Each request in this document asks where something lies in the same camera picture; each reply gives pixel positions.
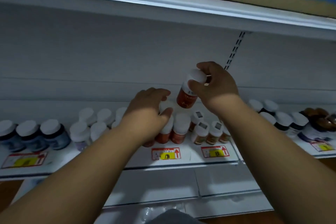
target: hand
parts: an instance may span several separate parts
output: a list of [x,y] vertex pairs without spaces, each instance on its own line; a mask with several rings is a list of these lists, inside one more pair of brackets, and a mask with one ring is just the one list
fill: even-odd
[[211,81],[208,86],[204,86],[197,81],[190,80],[188,86],[210,112],[218,115],[216,110],[227,102],[227,97],[239,97],[236,82],[227,71],[213,61],[198,63],[197,67],[206,75],[210,75]]
[[160,101],[166,101],[169,95],[170,91],[165,89],[141,90],[130,102],[119,128],[132,133],[141,144],[153,140],[173,113],[172,108],[167,108],[158,114]]

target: person's right arm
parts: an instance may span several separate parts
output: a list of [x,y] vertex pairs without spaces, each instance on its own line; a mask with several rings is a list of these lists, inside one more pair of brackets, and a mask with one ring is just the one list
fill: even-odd
[[336,223],[336,173],[314,159],[239,97],[231,75],[214,62],[197,64],[212,79],[189,81],[227,126],[261,190],[286,223]]

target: upper shelf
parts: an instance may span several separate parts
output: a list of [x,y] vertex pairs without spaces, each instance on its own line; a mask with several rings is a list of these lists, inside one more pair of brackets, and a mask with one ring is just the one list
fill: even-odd
[[336,40],[336,20],[223,0],[0,0],[99,14]]

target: white lid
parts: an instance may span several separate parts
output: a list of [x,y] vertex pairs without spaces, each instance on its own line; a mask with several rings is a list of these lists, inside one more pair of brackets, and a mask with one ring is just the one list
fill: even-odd
[[293,122],[299,126],[305,126],[309,122],[309,120],[299,112],[292,112],[291,116],[293,118]]
[[19,124],[16,127],[16,132],[19,136],[30,136],[35,133],[39,129],[39,126],[36,124],[34,120],[26,120]]
[[260,112],[260,110],[263,108],[263,104],[255,99],[250,99],[249,102],[247,102],[247,104],[256,112]]
[[269,111],[269,112],[275,112],[276,110],[279,109],[279,106],[277,103],[269,100],[269,99],[266,99],[264,100],[264,108]]
[[173,128],[173,123],[174,123],[174,117],[170,116],[169,121],[163,127],[163,129],[160,131],[160,134],[163,134],[163,135],[169,134],[171,129]]
[[123,118],[126,110],[127,110],[127,107],[118,108],[117,111],[115,112],[115,121],[120,122],[121,119]]
[[209,134],[209,128],[209,124],[202,120],[196,125],[194,131],[199,136],[207,136]]
[[223,131],[224,134],[226,134],[226,135],[228,135],[228,136],[231,136],[229,130],[227,129],[227,127],[225,127],[225,125],[223,125],[223,127],[222,127],[222,131]]
[[213,136],[220,137],[223,134],[223,124],[221,124],[219,121],[213,121],[211,123],[211,127],[209,129],[209,133]]
[[268,112],[261,112],[260,115],[263,116],[266,120],[268,120],[272,125],[274,125],[277,122],[277,120]]
[[192,113],[191,115],[191,122],[194,124],[198,124],[201,120],[204,120],[203,112],[197,110]]
[[275,119],[277,123],[285,127],[289,127],[293,123],[292,117],[284,112],[276,112]]
[[79,111],[79,121],[84,121],[91,126],[97,121],[97,116],[91,107],[87,107]]
[[207,75],[199,69],[191,69],[187,75],[187,82],[189,80],[205,83],[207,81]]
[[90,129],[86,122],[79,121],[71,125],[70,138],[74,142],[86,141],[90,138]]
[[175,115],[173,130],[177,134],[184,135],[190,127],[190,117],[184,112]]
[[92,141],[96,141],[103,133],[107,132],[109,129],[107,128],[104,122],[96,122],[90,128],[90,136]]
[[110,109],[104,108],[97,112],[97,122],[105,122],[107,125],[111,125],[114,120]]
[[115,122],[112,123],[111,128],[115,128],[116,126],[119,125],[119,123],[120,123],[120,120],[119,121],[116,120]]
[[162,113],[164,110],[166,110],[169,107],[173,108],[173,110],[174,110],[174,107],[175,107],[174,103],[169,101],[169,100],[161,101],[160,104],[159,104],[160,113]]
[[6,136],[15,130],[16,125],[11,120],[0,121],[0,136]]
[[46,120],[40,126],[40,130],[45,135],[51,135],[53,133],[56,133],[60,128],[61,125],[58,120]]

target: person's left hand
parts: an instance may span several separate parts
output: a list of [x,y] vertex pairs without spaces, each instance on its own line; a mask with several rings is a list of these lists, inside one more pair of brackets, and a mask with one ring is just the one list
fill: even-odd
[[141,90],[130,102],[119,127],[143,144],[154,137],[167,124],[172,108],[167,108],[159,114],[160,101],[166,101],[169,90],[149,88]]

